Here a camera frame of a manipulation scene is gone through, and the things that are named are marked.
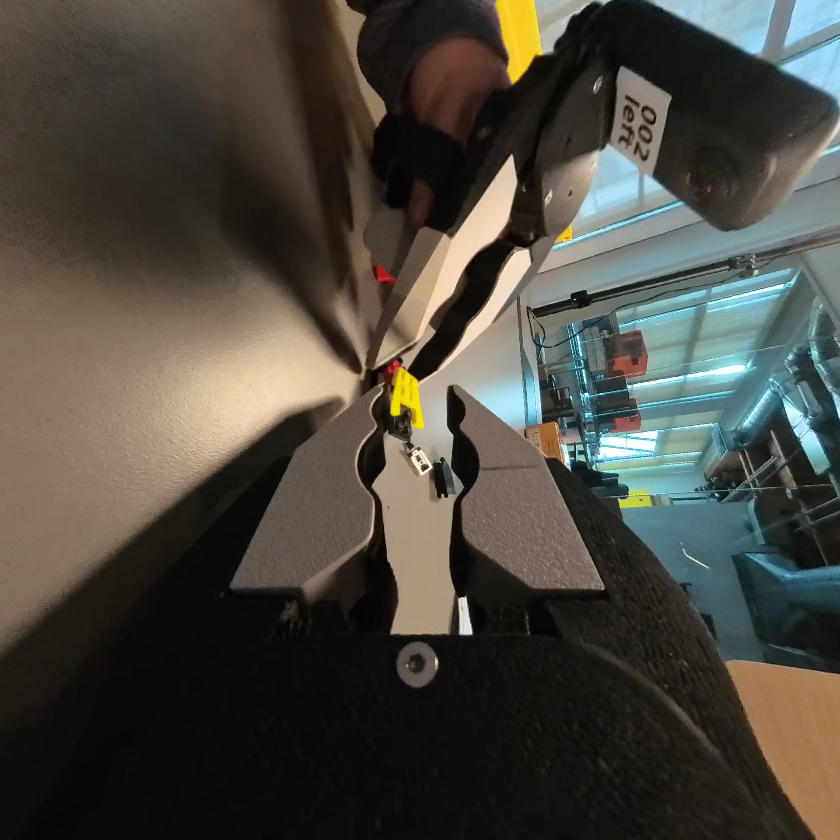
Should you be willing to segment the yellow cardboard box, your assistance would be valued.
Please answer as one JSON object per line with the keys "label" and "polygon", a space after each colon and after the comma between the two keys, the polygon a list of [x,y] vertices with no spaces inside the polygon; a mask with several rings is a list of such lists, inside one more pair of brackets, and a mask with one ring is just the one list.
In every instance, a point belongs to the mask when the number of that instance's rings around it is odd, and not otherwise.
{"label": "yellow cardboard box", "polygon": [[563,463],[568,462],[568,452],[557,422],[550,421],[526,427],[523,435],[543,457],[558,459]]}

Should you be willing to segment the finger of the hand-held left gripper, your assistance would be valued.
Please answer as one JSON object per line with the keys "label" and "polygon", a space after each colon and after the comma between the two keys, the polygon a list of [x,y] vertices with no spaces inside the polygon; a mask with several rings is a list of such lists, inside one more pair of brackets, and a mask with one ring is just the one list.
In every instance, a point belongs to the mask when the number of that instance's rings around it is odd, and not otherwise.
{"label": "finger of the hand-held left gripper", "polygon": [[404,353],[415,352],[414,361],[469,262],[492,243],[508,242],[502,235],[518,188],[515,161],[508,157],[454,233],[430,227],[414,232],[403,211],[383,209],[374,215],[364,232],[365,243],[395,284],[374,328],[365,360],[368,370],[382,369]]}
{"label": "finger of the hand-held left gripper", "polygon": [[410,374],[425,382],[452,364],[509,309],[537,276],[552,247],[553,241],[543,238],[531,248],[498,240],[482,249],[444,305],[432,337],[410,364]]}

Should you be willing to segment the silver ventilation duct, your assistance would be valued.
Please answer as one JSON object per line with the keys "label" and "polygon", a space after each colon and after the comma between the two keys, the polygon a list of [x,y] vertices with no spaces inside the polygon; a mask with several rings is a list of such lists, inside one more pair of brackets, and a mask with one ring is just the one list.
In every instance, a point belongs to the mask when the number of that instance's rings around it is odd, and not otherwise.
{"label": "silver ventilation duct", "polygon": [[738,448],[752,446],[777,415],[795,410],[805,429],[838,449],[839,342],[838,325],[825,302],[817,297],[811,308],[806,340],[784,357],[758,401],[733,435]]}

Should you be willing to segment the black red yellow lego assembly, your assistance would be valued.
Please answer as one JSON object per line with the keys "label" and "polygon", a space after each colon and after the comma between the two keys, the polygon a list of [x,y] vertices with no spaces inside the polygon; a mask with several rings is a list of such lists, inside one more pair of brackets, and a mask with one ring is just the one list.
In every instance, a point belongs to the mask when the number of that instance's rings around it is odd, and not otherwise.
{"label": "black red yellow lego assembly", "polygon": [[384,433],[410,445],[413,433],[425,427],[418,380],[397,357],[381,371],[381,387],[375,418]]}

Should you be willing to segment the black pole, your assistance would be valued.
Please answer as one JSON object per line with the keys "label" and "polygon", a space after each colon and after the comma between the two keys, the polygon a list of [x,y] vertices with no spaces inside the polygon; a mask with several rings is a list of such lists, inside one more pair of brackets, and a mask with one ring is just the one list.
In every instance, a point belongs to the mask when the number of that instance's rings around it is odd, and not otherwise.
{"label": "black pole", "polygon": [[712,277],[722,273],[734,274],[736,277],[747,279],[756,277],[764,268],[779,259],[784,259],[805,253],[814,249],[835,246],[839,244],[839,229],[836,227],[826,234],[794,241],[789,245],[768,248],[748,255],[735,255],[706,263],[695,268],[681,269],[664,275],[626,283],[610,289],[589,292],[578,290],[561,301],[556,301],[530,309],[536,319],[547,318],[565,312],[578,312],[588,309],[595,304],[632,295],[634,293],[663,290],[688,280]]}

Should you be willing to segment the person's left forearm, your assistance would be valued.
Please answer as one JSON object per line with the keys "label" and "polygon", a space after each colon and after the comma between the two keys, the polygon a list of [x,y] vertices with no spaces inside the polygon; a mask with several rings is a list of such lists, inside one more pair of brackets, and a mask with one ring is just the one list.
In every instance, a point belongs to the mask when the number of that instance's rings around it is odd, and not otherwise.
{"label": "person's left forearm", "polygon": [[508,64],[493,2],[348,1],[363,16],[358,36],[360,70],[388,112],[399,112],[415,64],[450,39],[469,39]]}

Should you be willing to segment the computer monitor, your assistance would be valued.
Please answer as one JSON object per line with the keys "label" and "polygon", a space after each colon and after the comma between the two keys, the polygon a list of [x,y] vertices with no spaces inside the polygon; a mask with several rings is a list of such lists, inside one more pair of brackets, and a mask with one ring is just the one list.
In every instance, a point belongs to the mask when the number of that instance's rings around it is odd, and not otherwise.
{"label": "computer monitor", "polygon": [[532,334],[528,308],[522,302],[521,296],[517,297],[516,304],[524,405],[524,425],[525,427],[531,427],[539,425],[543,421],[537,345],[534,342]]}

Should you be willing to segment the large glass window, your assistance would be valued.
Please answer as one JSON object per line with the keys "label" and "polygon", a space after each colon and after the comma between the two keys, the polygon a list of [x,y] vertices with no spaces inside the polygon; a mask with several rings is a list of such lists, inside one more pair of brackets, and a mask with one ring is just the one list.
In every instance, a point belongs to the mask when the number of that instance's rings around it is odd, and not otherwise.
{"label": "large glass window", "polygon": [[829,93],[650,2],[592,3],[544,58],[540,235],[571,224],[607,146],[714,228],[753,226],[838,130]]}

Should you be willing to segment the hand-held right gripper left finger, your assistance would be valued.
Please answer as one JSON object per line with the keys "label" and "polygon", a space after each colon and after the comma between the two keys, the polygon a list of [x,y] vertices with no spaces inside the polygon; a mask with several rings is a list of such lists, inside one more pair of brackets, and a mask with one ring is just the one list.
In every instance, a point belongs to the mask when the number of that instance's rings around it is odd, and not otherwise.
{"label": "hand-held right gripper left finger", "polygon": [[376,501],[364,448],[381,427],[378,385],[321,427],[291,457],[230,582],[234,595],[277,595],[349,615],[368,590],[364,556]]}

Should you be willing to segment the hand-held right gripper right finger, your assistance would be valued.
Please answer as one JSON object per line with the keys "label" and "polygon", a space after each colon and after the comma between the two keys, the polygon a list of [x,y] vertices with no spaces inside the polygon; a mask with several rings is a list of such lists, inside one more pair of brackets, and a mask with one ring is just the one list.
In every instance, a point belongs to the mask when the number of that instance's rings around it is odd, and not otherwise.
{"label": "hand-held right gripper right finger", "polygon": [[539,449],[467,392],[448,388],[455,502],[449,567],[455,592],[489,615],[606,586]]}

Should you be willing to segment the yellow plastic bin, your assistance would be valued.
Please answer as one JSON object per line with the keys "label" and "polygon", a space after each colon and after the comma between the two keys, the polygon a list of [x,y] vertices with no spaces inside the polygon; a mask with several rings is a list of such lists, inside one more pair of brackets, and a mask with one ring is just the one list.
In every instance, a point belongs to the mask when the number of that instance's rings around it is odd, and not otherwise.
{"label": "yellow plastic bin", "polygon": [[507,51],[509,81],[519,81],[543,54],[538,2],[496,1],[502,41]]}

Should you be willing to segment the person's left hand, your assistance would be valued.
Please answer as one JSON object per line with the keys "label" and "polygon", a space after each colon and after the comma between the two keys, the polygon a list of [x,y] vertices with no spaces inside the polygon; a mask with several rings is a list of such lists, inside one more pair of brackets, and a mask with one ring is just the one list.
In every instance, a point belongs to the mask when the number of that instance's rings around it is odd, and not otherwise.
{"label": "person's left hand", "polygon": [[402,95],[402,109],[418,124],[465,146],[490,95],[509,88],[507,58],[470,36],[434,43],[415,62]]}

